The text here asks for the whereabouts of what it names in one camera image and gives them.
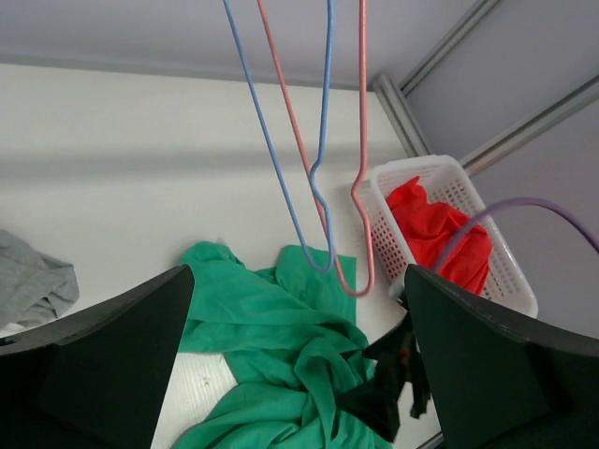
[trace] plastic basket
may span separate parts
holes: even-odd
[[[401,276],[408,264],[414,264],[416,260],[386,198],[394,189],[416,176],[420,177],[419,183],[426,190],[430,202],[443,201],[470,216],[485,208],[466,172],[449,156],[404,159],[376,167],[371,174],[371,187],[363,192],[363,200],[371,218],[374,248],[390,282]],[[536,317],[538,305],[533,290],[497,226],[490,217],[481,224],[493,244],[489,276],[482,296]]]

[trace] gray garment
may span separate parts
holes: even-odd
[[[79,298],[72,265],[36,253],[0,229],[0,329],[39,326],[64,314]]]

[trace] wire hanger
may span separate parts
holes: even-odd
[[[269,149],[270,159],[272,164],[274,165],[274,171],[277,175],[277,180],[281,185],[281,190],[283,192],[283,197],[285,198],[285,203],[287,205],[287,209],[289,210],[289,215],[291,216],[291,221],[293,222],[293,226],[296,229],[296,234],[298,235],[299,243],[301,244],[301,248],[308,260],[308,264],[310,267],[319,272],[319,273],[328,273],[332,270],[334,264],[334,255],[335,255],[335,245],[332,233],[332,221],[330,218],[330,210],[329,205],[325,198],[320,194],[320,192],[314,186],[314,175],[318,170],[320,165],[325,159],[325,141],[327,136],[327,114],[329,110],[329,88],[330,88],[330,60],[332,56],[332,35],[333,35],[333,14],[331,5],[329,5],[329,27],[327,30],[327,50],[326,50],[326,58],[325,58],[325,76],[324,76],[324,85],[323,85],[323,97],[322,97],[322,109],[320,112],[320,136],[318,142],[318,157],[316,158],[316,162],[312,166],[309,174],[311,189],[313,191],[313,195],[315,200],[320,206],[319,211],[324,210],[325,215],[325,232],[327,237],[327,244],[329,246],[329,261],[325,267],[319,267],[315,261],[312,259],[310,255],[308,245],[306,244],[306,240],[301,232],[300,223],[298,220],[298,216],[293,207],[293,203],[291,201],[291,197],[287,190],[287,186],[285,184],[285,178],[283,176],[283,172],[281,170],[281,166],[279,165],[279,159],[277,157],[276,151],[274,150],[274,145],[272,144],[272,139],[270,138],[269,128],[266,125],[266,120],[264,118],[264,114],[262,113],[262,108],[260,107],[260,102],[257,97],[256,87],[254,85],[254,78],[252,77],[252,73],[250,71],[250,67],[247,64],[247,60],[245,58],[245,52],[243,51],[243,47],[241,45],[241,39],[239,33],[237,31],[237,25],[235,24],[235,18],[233,17],[233,11],[231,10],[231,6],[229,4],[229,0],[223,0],[223,4],[225,6],[226,16],[228,18],[229,25],[231,27],[231,32],[233,34],[233,38],[235,40],[235,46],[237,47],[237,51],[240,56],[241,65],[243,67],[243,72],[245,74],[245,79],[247,80],[248,87],[250,89],[250,94],[252,96],[252,100],[254,102],[254,106],[256,108],[256,114],[258,116],[258,120],[260,121],[260,127],[262,128],[262,133],[264,134],[264,139],[266,140],[266,145]]]
[[[289,115],[289,121],[291,122],[291,127],[293,128],[293,134],[295,136],[296,142],[298,144],[299,155],[301,156],[301,162],[303,164],[304,170],[306,172],[306,176],[310,181],[311,187],[313,187],[314,193],[314,203],[316,208],[318,209],[318,215],[320,216],[320,221],[323,225],[323,229],[327,229],[327,235],[332,239],[332,226],[330,223],[329,216],[323,213],[323,208],[321,207],[322,200],[319,196],[317,196],[317,190],[314,187],[314,171],[316,164],[310,167],[310,159],[306,152],[305,146],[303,144],[303,139],[301,138],[300,128],[298,126],[298,121],[296,119],[295,112],[291,105],[291,98],[289,95],[289,91],[287,90],[287,86],[285,83],[285,76],[283,74],[283,69],[281,68],[281,63],[279,62],[279,57],[277,55],[276,46],[274,44],[274,39],[272,37],[272,32],[270,30],[269,18],[266,12],[266,8],[264,7],[264,0],[257,0],[258,7],[260,9],[260,16],[262,17],[262,23],[264,24],[264,31],[266,32],[267,40],[269,41],[270,53],[272,54],[272,61],[274,62],[274,66],[276,68],[277,77],[279,79],[279,83],[281,85],[281,91],[283,93],[283,98],[285,100],[285,106],[287,108],[287,113]],[[333,20],[334,13],[334,5],[333,0],[328,0],[328,13],[329,13],[329,30],[331,29],[331,22]],[[337,271],[337,275],[339,277],[339,282],[342,286],[342,289],[345,293],[352,297],[364,297],[368,295],[374,285],[374,255],[373,255],[373,238],[371,235],[371,224],[370,218],[368,216],[368,212],[361,204],[358,196],[358,189],[361,182],[364,180],[366,175],[366,171],[368,169],[368,138],[367,138],[367,115],[368,115],[368,105],[367,105],[367,94],[366,94],[366,62],[367,62],[367,49],[366,49],[366,0],[360,0],[359,2],[359,133],[360,133],[360,165],[359,171],[356,176],[356,180],[354,181],[351,189],[351,196],[354,200],[354,204],[358,209],[359,215],[364,224],[364,237],[366,241],[366,253],[367,253],[367,261],[368,261],[368,283],[366,287],[356,292],[352,290],[345,280],[345,276],[343,274],[343,269],[341,264],[339,263],[339,257],[337,254],[334,255],[335,260],[335,269]],[[329,50],[329,31],[327,32],[327,49]],[[327,64],[325,64],[325,81],[327,81]],[[325,91],[323,90],[323,108],[325,104]],[[323,144],[324,139],[321,138],[319,144]]]

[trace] clothing pile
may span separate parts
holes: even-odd
[[[328,255],[311,250],[324,264]],[[340,257],[355,284],[354,258]],[[274,268],[250,271],[224,245],[201,242],[182,258],[196,285],[181,352],[222,353],[238,385],[178,449],[379,448],[372,430],[336,407],[336,396],[372,377],[356,327],[356,301],[334,271],[316,273],[300,247]]]
[[[0,331],[40,326],[63,315],[79,298],[72,265],[34,251],[0,230]]]
[[[418,181],[419,177],[415,177],[395,189],[387,197],[387,203],[416,262],[431,269],[470,217],[446,203],[429,204],[426,190]],[[487,231],[478,224],[456,246],[439,274],[480,295],[489,276],[492,250]]]

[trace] red garment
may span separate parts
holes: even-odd
[[[419,265],[432,268],[451,238],[470,219],[446,203],[427,202],[419,177],[395,189],[387,203]],[[479,295],[489,275],[493,247],[485,228],[477,225],[461,240],[441,268],[441,276]]]

